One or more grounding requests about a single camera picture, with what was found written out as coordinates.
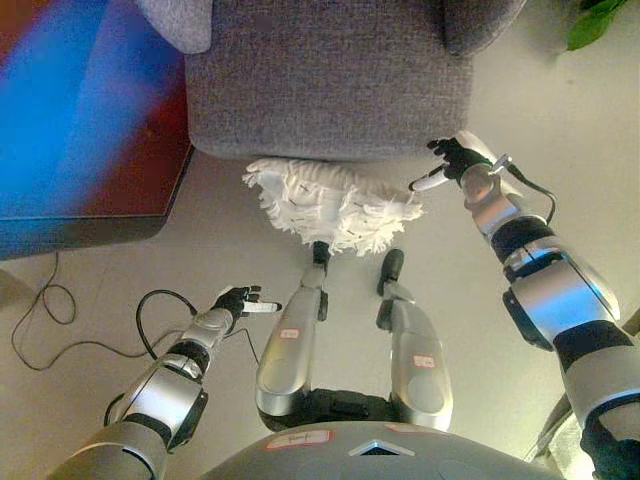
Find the label sticker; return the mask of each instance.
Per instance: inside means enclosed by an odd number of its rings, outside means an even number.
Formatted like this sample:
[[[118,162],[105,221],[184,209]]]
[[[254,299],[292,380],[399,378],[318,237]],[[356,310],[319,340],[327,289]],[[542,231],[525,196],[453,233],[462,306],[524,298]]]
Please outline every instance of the label sticker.
[[[436,362],[429,355],[414,355],[413,365],[418,368],[435,368]]]
[[[300,336],[300,330],[297,328],[283,328],[280,330],[280,338],[289,338],[292,340],[297,339]]]
[[[265,449],[279,450],[280,448],[305,447],[322,445],[333,439],[333,430],[309,430],[308,432],[289,433],[274,438]]]
[[[408,423],[385,423],[384,426],[396,433],[441,433],[427,427],[410,425]]]

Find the black wire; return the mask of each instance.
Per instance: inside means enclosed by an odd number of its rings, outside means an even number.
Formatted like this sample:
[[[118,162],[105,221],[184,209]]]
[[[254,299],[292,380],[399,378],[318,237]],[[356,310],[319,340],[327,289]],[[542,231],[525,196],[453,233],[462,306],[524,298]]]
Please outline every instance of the black wire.
[[[160,294],[171,295],[172,297],[177,298],[189,308],[189,312],[191,313],[191,315],[198,314],[198,310],[191,304],[189,300],[187,300],[179,293],[174,292],[173,290],[152,290],[140,299],[138,308],[136,308],[136,327],[138,328],[138,334],[140,335],[140,340],[142,340],[144,348],[147,350],[149,356],[151,356],[151,358],[153,358],[154,360],[157,360],[158,356],[153,351],[153,346],[149,344],[149,340],[147,340],[147,336],[144,334],[144,329],[142,328],[142,307],[144,307],[144,304],[147,303],[147,300],[149,300],[151,297]]]
[[[511,175],[513,175],[520,183],[523,183],[536,192],[542,193],[551,201],[551,208],[549,209],[549,213],[547,214],[547,225],[549,225],[551,223],[551,220],[553,220],[553,216],[556,213],[556,207],[558,205],[558,199],[553,194],[553,192],[529,180],[527,177],[525,177],[524,173],[522,173],[522,171],[513,163],[509,163],[509,165],[507,166],[507,171]]]
[[[124,397],[124,393],[121,393],[120,395],[116,396],[116,398],[111,400],[111,402],[107,406],[107,410],[104,412],[104,419],[102,420],[103,427],[106,427],[107,425],[109,425],[109,415],[111,414],[111,409],[116,403],[118,403],[118,400],[122,400],[122,397]]]
[[[228,339],[233,337],[234,335],[237,335],[238,333],[244,332],[247,336],[247,340],[249,341],[249,346],[251,347],[251,353],[253,353],[253,358],[256,361],[256,365],[260,365],[260,360],[258,360],[258,355],[256,355],[256,349],[253,347],[253,342],[251,341],[251,334],[249,333],[249,330],[247,330],[246,328],[240,328],[239,330],[236,330],[233,333],[230,333],[229,335],[226,335],[224,337],[224,339]]]
[[[110,345],[107,345],[106,343],[102,343],[96,340],[81,340],[78,342],[74,342],[71,343],[70,345],[67,345],[66,347],[64,347],[62,350],[60,350],[60,352],[58,352],[50,361],[49,363],[47,363],[46,365],[43,366],[36,366],[33,365],[32,363],[30,363],[25,356],[20,353],[20,350],[18,349],[18,346],[16,345],[16,334],[18,332],[18,329],[20,328],[20,326],[24,323],[24,321],[29,317],[29,315],[33,312],[33,310],[36,308],[36,306],[38,305],[38,302],[40,301],[40,299],[42,299],[42,303],[44,305],[45,311],[47,312],[47,314],[49,315],[49,317],[56,322],[59,325],[70,325],[73,322],[75,322],[76,320],[76,316],[77,316],[77,309],[76,309],[76,300],[73,297],[73,294],[71,293],[71,291],[67,288],[64,287],[62,285],[58,285],[56,283],[52,283],[53,279],[55,278],[55,276],[58,273],[58,269],[60,266],[60,255],[58,252],[55,253],[55,263],[53,266],[53,272],[51,273],[51,275],[49,276],[49,279],[47,280],[47,282],[44,284],[44,286],[38,291],[38,293],[36,294],[35,298],[33,299],[33,302],[31,303],[31,305],[29,306],[29,308],[27,309],[27,311],[25,312],[24,315],[22,315],[22,317],[20,318],[20,320],[18,320],[18,323],[16,323],[16,326],[13,327],[13,331],[11,332],[11,347],[13,348],[13,351],[15,352],[15,354],[18,356],[18,358],[20,359],[20,361],[29,369],[34,370],[36,372],[42,372],[44,370],[48,370],[49,368],[51,368],[53,366],[54,363],[56,363],[58,361],[58,359],[64,355],[66,352],[68,352],[69,350],[71,350],[74,347],[80,346],[80,345],[96,345],[102,348],[105,348],[117,355],[120,355],[121,357],[125,357],[125,358],[140,358],[144,355],[147,354],[147,352],[140,352],[140,353],[127,353],[127,352],[123,352],[121,350],[118,350],[117,348],[114,348]],[[71,301],[71,304],[73,305],[73,311],[72,314],[70,316],[70,319],[67,321],[62,321],[60,320],[58,317],[55,316],[55,314],[51,311],[51,308],[49,308],[49,305],[47,304],[46,301],[46,297],[45,297],[45,293],[47,292],[47,290],[51,289],[51,288],[58,288],[60,290],[62,290],[69,298],[69,300]],[[166,337],[168,337],[169,335],[173,334],[173,333],[179,333],[182,332],[182,330],[169,330],[165,333],[163,333],[160,338],[158,338],[157,340],[155,340],[152,344],[152,346],[156,346],[158,345],[162,340],[164,340]]]

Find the gray fabric chair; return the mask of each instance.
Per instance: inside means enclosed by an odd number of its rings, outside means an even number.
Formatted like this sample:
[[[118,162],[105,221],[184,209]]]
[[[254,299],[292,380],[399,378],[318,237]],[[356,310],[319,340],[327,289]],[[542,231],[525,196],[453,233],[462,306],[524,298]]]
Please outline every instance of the gray fabric chair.
[[[526,0],[136,0],[184,52],[219,158],[424,158],[465,126],[471,56]]]

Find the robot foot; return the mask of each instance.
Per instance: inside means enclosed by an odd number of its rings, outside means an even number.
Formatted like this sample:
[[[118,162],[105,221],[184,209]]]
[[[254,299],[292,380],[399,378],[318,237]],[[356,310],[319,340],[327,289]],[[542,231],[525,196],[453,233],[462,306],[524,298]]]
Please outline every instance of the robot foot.
[[[384,257],[380,270],[380,280],[378,281],[378,295],[384,296],[384,284],[386,282],[397,282],[404,264],[404,252],[397,248],[389,250]]]

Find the green plant leaf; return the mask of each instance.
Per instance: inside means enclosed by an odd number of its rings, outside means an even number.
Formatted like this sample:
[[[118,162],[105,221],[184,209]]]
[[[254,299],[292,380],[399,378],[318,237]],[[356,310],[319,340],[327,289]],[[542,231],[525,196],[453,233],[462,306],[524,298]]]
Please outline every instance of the green plant leaf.
[[[617,10],[622,5],[624,5],[626,1],[627,0],[604,0],[603,2],[600,2],[597,5],[591,7],[589,9],[589,13],[593,15],[605,15],[607,13],[613,12],[614,10]]]
[[[570,51],[578,50],[599,39],[609,28],[616,10],[606,14],[592,14],[582,17],[576,22],[569,32],[567,48]]]
[[[624,3],[626,0],[582,0],[580,2],[580,10],[591,10],[592,12],[611,11],[617,7],[617,4]]]

